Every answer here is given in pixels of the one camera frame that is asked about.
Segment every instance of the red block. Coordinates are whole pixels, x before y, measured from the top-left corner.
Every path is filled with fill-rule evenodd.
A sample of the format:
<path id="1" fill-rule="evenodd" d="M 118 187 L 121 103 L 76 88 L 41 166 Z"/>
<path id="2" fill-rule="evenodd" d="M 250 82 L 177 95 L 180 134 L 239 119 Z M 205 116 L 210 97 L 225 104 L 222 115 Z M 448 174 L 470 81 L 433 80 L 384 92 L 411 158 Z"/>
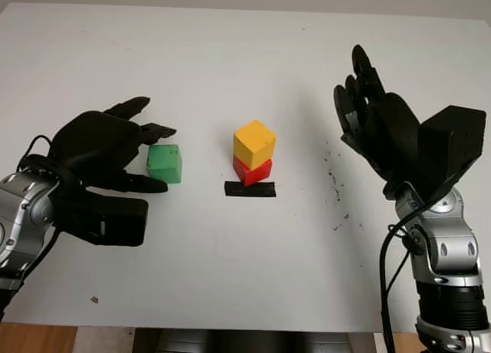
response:
<path id="1" fill-rule="evenodd" d="M 273 162 L 270 159 L 263 163 L 263 165 L 260 167 L 254 170 L 249 170 L 249 168 L 241 160 L 235 156 L 233 157 L 233 168 L 236 170 L 236 173 L 244 186 L 251 186 L 260 180 L 269 177 L 272 166 Z"/>

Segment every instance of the green cube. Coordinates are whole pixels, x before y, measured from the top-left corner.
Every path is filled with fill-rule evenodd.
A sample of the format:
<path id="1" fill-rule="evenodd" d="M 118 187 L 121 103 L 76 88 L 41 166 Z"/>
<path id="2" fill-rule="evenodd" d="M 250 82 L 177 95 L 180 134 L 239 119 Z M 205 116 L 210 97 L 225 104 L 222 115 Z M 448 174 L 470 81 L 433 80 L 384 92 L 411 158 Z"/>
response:
<path id="1" fill-rule="evenodd" d="M 181 183 L 183 161 L 176 144 L 154 145 L 148 149 L 147 171 L 151 178 Z"/>

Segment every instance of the black tape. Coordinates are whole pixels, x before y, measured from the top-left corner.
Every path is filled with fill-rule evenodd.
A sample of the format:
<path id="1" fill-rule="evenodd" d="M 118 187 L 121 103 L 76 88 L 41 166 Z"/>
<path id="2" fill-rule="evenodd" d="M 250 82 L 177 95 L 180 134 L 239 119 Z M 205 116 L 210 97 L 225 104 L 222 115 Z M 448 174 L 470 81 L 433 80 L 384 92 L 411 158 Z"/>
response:
<path id="1" fill-rule="evenodd" d="M 243 186 L 241 182 L 225 182 L 225 195 L 234 197 L 276 197 L 275 182 L 259 182 Z"/>

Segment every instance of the yellow block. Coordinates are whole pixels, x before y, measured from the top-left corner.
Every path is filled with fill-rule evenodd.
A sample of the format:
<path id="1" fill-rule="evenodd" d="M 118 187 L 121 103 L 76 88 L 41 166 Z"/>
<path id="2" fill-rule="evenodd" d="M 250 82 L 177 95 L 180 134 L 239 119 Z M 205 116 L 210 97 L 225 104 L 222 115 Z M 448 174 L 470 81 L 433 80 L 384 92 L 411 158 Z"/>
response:
<path id="1" fill-rule="evenodd" d="M 276 136 L 258 120 L 233 135 L 233 154 L 250 170 L 257 169 L 273 156 Z"/>

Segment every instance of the white tabletop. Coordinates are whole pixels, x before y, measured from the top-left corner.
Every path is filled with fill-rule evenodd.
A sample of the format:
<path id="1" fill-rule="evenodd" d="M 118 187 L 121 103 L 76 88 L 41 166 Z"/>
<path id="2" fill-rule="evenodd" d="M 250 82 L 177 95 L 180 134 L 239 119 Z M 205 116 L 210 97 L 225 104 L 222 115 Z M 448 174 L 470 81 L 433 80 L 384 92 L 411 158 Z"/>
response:
<path id="1" fill-rule="evenodd" d="M 380 331 L 377 260 L 394 204 L 339 140 L 332 98 L 357 43 L 386 89 L 421 120 L 448 104 L 491 111 L 491 30 L 483 21 L 10 5 L 0 15 L 2 176 L 35 134 L 53 136 L 82 111 L 146 95 L 151 105 L 136 120 L 178 130 L 162 143 L 179 144 L 183 182 L 142 196 L 150 211 L 141 247 L 92 246 L 63 234 L 5 320 Z M 278 196 L 225 197 L 224 181 L 236 180 L 233 132 L 253 119 L 278 138 L 271 177 Z M 458 185 L 485 287 L 490 132 L 491 125 L 483 157 Z M 146 153 L 130 170 L 145 172 Z M 389 273 L 402 252 L 393 247 Z M 394 330 L 413 331 L 409 267 L 390 306 Z"/>

